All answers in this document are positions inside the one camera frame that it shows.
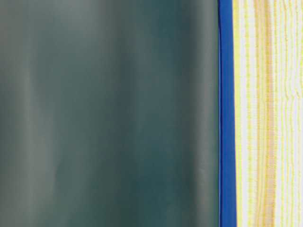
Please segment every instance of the yellow striped fabric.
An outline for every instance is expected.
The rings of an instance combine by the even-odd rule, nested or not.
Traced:
[[[237,223],[303,226],[303,0],[233,0]]]

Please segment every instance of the dark green surface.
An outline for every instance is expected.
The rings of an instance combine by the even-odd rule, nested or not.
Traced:
[[[0,0],[0,226],[218,226],[217,10]]]

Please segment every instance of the blue stripe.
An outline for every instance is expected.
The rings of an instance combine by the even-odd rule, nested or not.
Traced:
[[[220,226],[237,226],[232,0],[219,0]]]

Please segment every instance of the white and yellow fabric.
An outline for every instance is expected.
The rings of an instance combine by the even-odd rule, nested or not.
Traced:
[[[233,0],[237,225],[303,226],[303,0]]]

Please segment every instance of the blue edge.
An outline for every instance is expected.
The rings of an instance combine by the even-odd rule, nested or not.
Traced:
[[[219,9],[219,223],[237,226],[232,0]]]

